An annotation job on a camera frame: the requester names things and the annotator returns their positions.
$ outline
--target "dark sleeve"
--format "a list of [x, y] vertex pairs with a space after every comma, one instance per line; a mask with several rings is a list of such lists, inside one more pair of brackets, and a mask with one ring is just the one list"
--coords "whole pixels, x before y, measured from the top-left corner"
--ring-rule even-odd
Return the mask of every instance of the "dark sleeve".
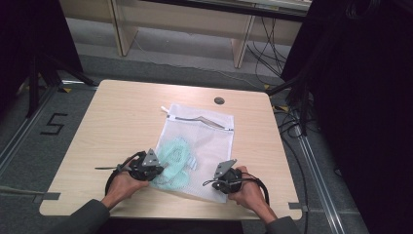
[[109, 216], [109, 210], [101, 202], [90, 200], [69, 218], [54, 226], [47, 233], [95, 233]]
[[265, 227], [268, 234], [300, 234], [297, 225], [290, 216], [272, 221]]

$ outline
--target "black tripod stand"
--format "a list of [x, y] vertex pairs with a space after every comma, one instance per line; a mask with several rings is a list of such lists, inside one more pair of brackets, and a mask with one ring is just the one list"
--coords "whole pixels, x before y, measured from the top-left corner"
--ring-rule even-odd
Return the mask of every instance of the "black tripod stand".
[[[97, 86], [86, 77], [72, 40], [63, 10], [58, 1], [48, 0], [6, 0], [4, 3], [4, 23], [1, 37], [15, 41], [13, 45], [22, 47], [23, 52], [14, 56], [15, 63], [27, 67], [29, 77], [30, 117], [39, 105], [39, 74], [48, 87], [57, 87], [61, 80], [58, 70], [65, 70], [78, 80], [90, 86]], [[8, 79], [21, 79], [11, 74]]]

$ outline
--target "hole in table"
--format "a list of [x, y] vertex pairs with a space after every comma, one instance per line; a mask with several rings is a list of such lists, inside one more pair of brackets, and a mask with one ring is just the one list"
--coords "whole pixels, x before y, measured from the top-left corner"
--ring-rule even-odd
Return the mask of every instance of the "hole in table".
[[215, 101], [215, 103], [217, 103], [217, 104], [225, 103], [225, 99], [222, 98], [222, 97], [216, 97], [213, 101]]

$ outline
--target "hand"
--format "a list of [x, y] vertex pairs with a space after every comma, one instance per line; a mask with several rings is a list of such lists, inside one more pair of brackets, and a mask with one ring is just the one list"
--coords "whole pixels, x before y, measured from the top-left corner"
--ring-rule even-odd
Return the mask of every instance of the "hand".
[[130, 198], [134, 192], [148, 185], [148, 181], [139, 181], [132, 178], [128, 172], [121, 172], [113, 178], [107, 195], [101, 200], [101, 203], [111, 210], [118, 203]]
[[[243, 178], [251, 178], [247, 175], [246, 167], [237, 168], [243, 173]], [[265, 202], [261, 189], [254, 181], [243, 181], [240, 191], [228, 195], [230, 200], [235, 200], [238, 205], [254, 211], [266, 224], [277, 219], [276, 214]]]

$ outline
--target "cable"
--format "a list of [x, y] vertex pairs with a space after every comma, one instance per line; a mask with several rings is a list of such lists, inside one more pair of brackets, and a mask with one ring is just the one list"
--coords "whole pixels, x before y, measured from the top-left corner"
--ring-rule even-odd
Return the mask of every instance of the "cable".
[[280, 59], [278, 58], [277, 54], [279, 54], [284, 60], [286, 60], [286, 58], [277, 51], [276, 46], [275, 46], [274, 27], [276, 26], [276, 20], [275, 19], [272, 20], [272, 30], [271, 30], [270, 34], [268, 34], [268, 30], [267, 30], [267, 27], [265, 26], [264, 18], [261, 18], [261, 22], [262, 22], [262, 25], [264, 27], [265, 34], [267, 35], [267, 43], [270, 43], [271, 48], [273, 49], [274, 56], [276, 58], [276, 64], [277, 64], [279, 70], [282, 72], [283, 67], [280, 63]]
[[[254, 49], [255, 49], [257, 52], [260, 52], [260, 51], [258, 50], [258, 48], [255, 46], [255, 42], [254, 42], [254, 41], [252, 42], [252, 45], [254, 46]], [[263, 54], [263, 56], [266, 57], [266, 58], [268, 58], [268, 59], [277, 59], [277, 58], [273, 58], [273, 57], [270, 57], [270, 56], [267, 56], [267, 55], [264, 55], [264, 54]]]
[[[285, 139], [285, 137], [283, 135], [281, 135], [282, 141], [287, 145], [287, 147], [289, 148], [289, 150], [292, 152], [292, 154], [294, 155], [295, 161], [297, 162], [298, 168], [300, 170], [302, 179], [303, 179], [303, 187], [304, 187], [304, 201], [305, 201], [305, 205], [308, 208], [309, 206], [309, 199], [308, 199], [308, 191], [307, 191], [307, 181], [306, 178], [304, 177], [304, 171], [303, 168], [301, 167], [301, 163], [298, 160], [298, 156], [295, 153], [295, 151], [292, 149], [291, 145], [289, 144], [289, 142]], [[307, 233], [308, 230], [308, 225], [309, 225], [309, 211], [306, 212], [306, 220], [305, 220], [305, 224], [304, 224], [304, 234]]]
[[293, 135], [289, 132], [289, 131], [291, 131], [291, 129], [293, 129], [293, 128], [295, 128], [296, 126], [299, 126], [299, 125], [300, 125], [299, 123], [295, 123], [295, 124], [289, 126], [286, 130], [281, 131], [280, 134], [287, 133], [288, 136], [291, 137], [291, 138], [299, 138], [301, 135], [299, 135], [299, 136], [293, 136]]
[[219, 74], [221, 74], [221, 75], [223, 75], [223, 76], [229, 77], [229, 78], [231, 78], [231, 79], [246, 82], [248, 85], [250, 85], [250, 86], [252, 86], [252, 87], [254, 87], [254, 88], [257, 88], [257, 89], [260, 89], [260, 90], [263, 89], [263, 87], [257, 87], [257, 86], [255, 86], [254, 84], [250, 83], [249, 81], [247, 81], [247, 80], [245, 80], [245, 79], [227, 75], [227, 74], [225, 74], [225, 73], [223, 73], [222, 71], [219, 71], [219, 70], [208, 69], [208, 68], [201, 68], [201, 67], [191, 67], [191, 66], [182, 66], [182, 65], [174, 65], [174, 64], [169, 64], [169, 63], [159, 63], [159, 62], [155, 62], [155, 61], [153, 61], [152, 59], [150, 59], [150, 56], [147, 54], [147, 52], [146, 52], [145, 50], [142, 49], [142, 47], [140, 47], [139, 43], [137, 43], [137, 41], [136, 41], [135, 38], [133, 38], [133, 41], [134, 41], [134, 43], [136, 44], [136, 46], [143, 52], [143, 54], [146, 55], [146, 59], [147, 59], [148, 61], [154, 63], [154, 64], [157, 64], [157, 65], [168, 65], [168, 66], [177, 67], [177, 68], [190, 68], [190, 69], [198, 69], [198, 70], [202, 70], [202, 71], [217, 72], [217, 73], [219, 73]]
[[[285, 143], [285, 145], [286, 145], [286, 146], [289, 148], [289, 150], [292, 152], [292, 154], [294, 155], [294, 159], [295, 159], [295, 161], [297, 162], [298, 168], [299, 168], [299, 170], [300, 170], [301, 177], [302, 177], [302, 179], [303, 179], [304, 201], [305, 201], [306, 207], [308, 207], [308, 206], [309, 206], [309, 200], [308, 200], [308, 191], [307, 191], [307, 181], [306, 181], [306, 178], [305, 178], [305, 176], [304, 176], [303, 168], [302, 168], [301, 163], [300, 163], [300, 161], [299, 161], [299, 159], [298, 159], [298, 155], [297, 155], [296, 152], [292, 149], [291, 144], [290, 144], [290, 143], [285, 139], [285, 137], [283, 136], [283, 134], [284, 134], [285, 132], [288, 132], [288, 131], [289, 131], [289, 128], [288, 128], [287, 130], [285, 130], [285, 131], [282, 130], [282, 127], [283, 127], [283, 126], [285, 126], [286, 124], [291, 123], [291, 122], [297, 122], [297, 119], [296, 119], [289, 111], [288, 111], [288, 112], [276, 111], [275, 114], [285, 114], [285, 118], [282, 120], [282, 124], [279, 126], [279, 128], [281, 129], [280, 137], [281, 137], [282, 141]], [[285, 120], [286, 120], [287, 117], [290, 117], [292, 120], [285, 123]], [[295, 124], [293, 124], [293, 125], [290, 126], [290, 127], [295, 127], [295, 126], [298, 126], [298, 123], [295, 123]], [[306, 234], [307, 231], [308, 231], [308, 223], [309, 223], [309, 212], [306, 212], [306, 220], [305, 220], [305, 224], [304, 224], [304, 234]]]
[[261, 54], [260, 54], [260, 56], [258, 56], [256, 53], [254, 53], [252, 50], [251, 50], [251, 48], [249, 47], [249, 46], [246, 46], [248, 49], [249, 49], [249, 51], [252, 53], [252, 55], [257, 59], [257, 63], [256, 64], [258, 64], [258, 61], [260, 61], [262, 64], [264, 64], [269, 70], [271, 70], [274, 74], [276, 74], [277, 76], [278, 76], [278, 78], [280, 78], [280, 73], [274, 68], [274, 67], [272, 67], [266, 60], [264, 60], [264, 59], [262, 59], [261, 58], [261, 56], [263, 55], [262, 53], [263, 52], [261, 52]]
[[[289, 132], [289, 131], [292, 129], [292, 127], [295, 127], [295, 126], [299, 125], [299, 121], [290, 113], [290, 110], [289, 110], [288, 112], [286, 112], [286, 111], [274, 111], [274, 114], [285, 114], [285, 115], [286, 115], [285, 118], [286, 118], [286, 117], [290, 117], [290, 118], [292, 119], [292, 120], [290, 120], [290, 121], [288, 121], [288, 122], [285, 122], [285, 118], [284, 118], [284, 120], [282, 121], [282, 124], [281, 124], [281, 125], [278, 125], [281, 134], [283, 134], [283, 133], [288, 133], [288, 135], [289, 135], [290, 137], [292, 137], [292, 138], [298, 138], [298, 137], [302, 136], [302, 135], [300, 135], [300, 136], [293, 136], [293, 135]], [[313, 118], [307, 119], [307, 120], [305, 121], [305, 127], [306, 127], [306, 129], [307, 129], [307, 130], [310, 130], [311, 132], [314, 132], [314, 133], [316, 133], [316, 134], [320, 134], [320, 133], [321, 133], [321, 130], [312, 129], [312, 128], [310, 128], [310, 127], [307, 125], [308, 123], [313, 122], [313, 121], [317, 121], [317, 119], [313, 117]], [[297, 123], [294, 124], [294, 126], [288, 127], [287, 130], [283, 130], [283, 129], [282, 129], [282, 128], [285, 127], [287, 124], [292, 123], [292, 122], [297, 122]]]

